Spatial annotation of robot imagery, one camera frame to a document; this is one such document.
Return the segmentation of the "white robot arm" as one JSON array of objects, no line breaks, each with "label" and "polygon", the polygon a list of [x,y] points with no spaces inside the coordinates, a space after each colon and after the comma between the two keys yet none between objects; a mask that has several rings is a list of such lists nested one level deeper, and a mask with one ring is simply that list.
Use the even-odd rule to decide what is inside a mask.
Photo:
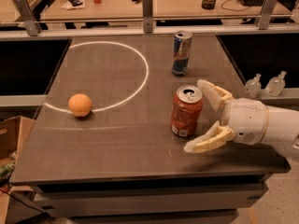
[{"label": "white robot arm", "polygon": [[264,144],[279,155],[299,159],[299,112],[265,105],[247,98],[235,99],[227,90],[203,79],[197,87],[215,111],[222,110],[203,135],[186,143],[187,153],[203,153],[224,146],[228,141],[240,144]]}]

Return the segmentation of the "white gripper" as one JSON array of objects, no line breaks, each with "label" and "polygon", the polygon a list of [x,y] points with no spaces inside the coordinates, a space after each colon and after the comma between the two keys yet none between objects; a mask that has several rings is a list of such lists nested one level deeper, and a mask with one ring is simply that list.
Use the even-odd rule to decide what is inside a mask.
[{"label": "white gripper", "polygon": [[204,153],[224,146],[228,141],[254,145],[262,140],[268,119],[266,106],[256,100],[235,99],[233,95],[207,80],[199,79],[197,87],[215,111],[223,109],[221,126],[216,121],[203,135],[186,143],[186,153]]}]

